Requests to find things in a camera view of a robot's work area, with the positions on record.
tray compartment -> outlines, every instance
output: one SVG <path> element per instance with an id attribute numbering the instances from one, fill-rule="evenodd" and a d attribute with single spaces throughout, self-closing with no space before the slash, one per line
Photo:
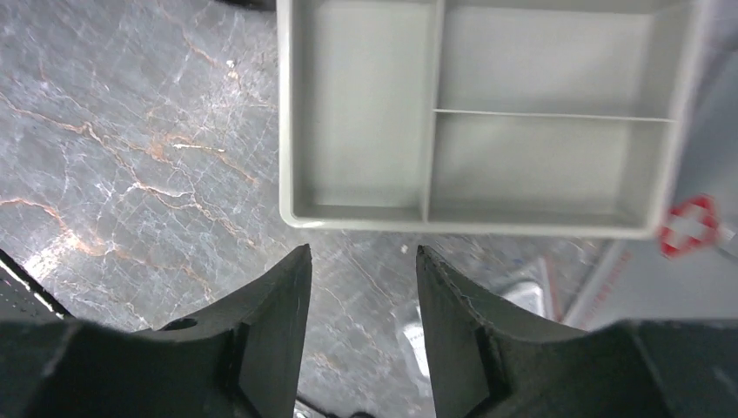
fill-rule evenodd
<path id="1" fill-rule="evenodd" d="M 300 7 L 294 216 L 420 219 L 436 3 L 311 0 Z"/>
<path id="2" fill-rule="evenodd" d="M 448 0 L 439 108 L 672 118 L 694 3 Z"/>
<path id="3" fill-rule="evenodd" d="M 643 228 L 669 125 L 442 113 L 430 220 Z"/>

gray plastic tray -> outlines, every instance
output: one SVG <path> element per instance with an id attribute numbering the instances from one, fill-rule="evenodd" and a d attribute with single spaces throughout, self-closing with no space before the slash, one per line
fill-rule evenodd
<path id="1" fill-rule="evenodd" d="M 297 227 L 646 238 L 711 1 L 278 0 Z"/>

screw hole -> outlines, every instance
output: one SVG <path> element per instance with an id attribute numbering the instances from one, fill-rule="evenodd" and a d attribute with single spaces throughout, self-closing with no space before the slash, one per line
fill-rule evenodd
<path id="1" fill-rule="evenodd" d="M 166 324 L 161 330 L 162 331 L 177 331 L 179 329 L 192 328 L 198 324 L 198 321 L 193 318 L 180 318 L 173 320 Z"/>

table surface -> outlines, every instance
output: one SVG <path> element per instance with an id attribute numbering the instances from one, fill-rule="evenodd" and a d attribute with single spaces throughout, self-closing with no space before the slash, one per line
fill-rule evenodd
<path id="1" fill-rule="evenodd" d="M 415 300 L 418 244 L 476 280 L 546 255 L 563 307 L 600 250 L 292 229 L 278 214 L 273 13 L 206 0 L 0 3 L 0 247 L 78 317 L 161 327 L 307 242 L 299 392 L 341 416 L 433 416 L 392 316 Z"/>

gray marble surface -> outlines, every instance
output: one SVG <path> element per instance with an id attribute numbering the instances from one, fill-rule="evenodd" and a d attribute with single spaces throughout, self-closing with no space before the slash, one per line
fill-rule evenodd
<path id="1" fill-rule="evenodd" d="M 414 252 L 490 280 L 541 254 L 561 308 L 600 243 L 292 229 L 278 214 L 276 17 L 206 0 L 0 2 L 0 247 L 73 314 L 161 327 L 310 243 L 299 391 L 433 416 L 392 311 Z"/>

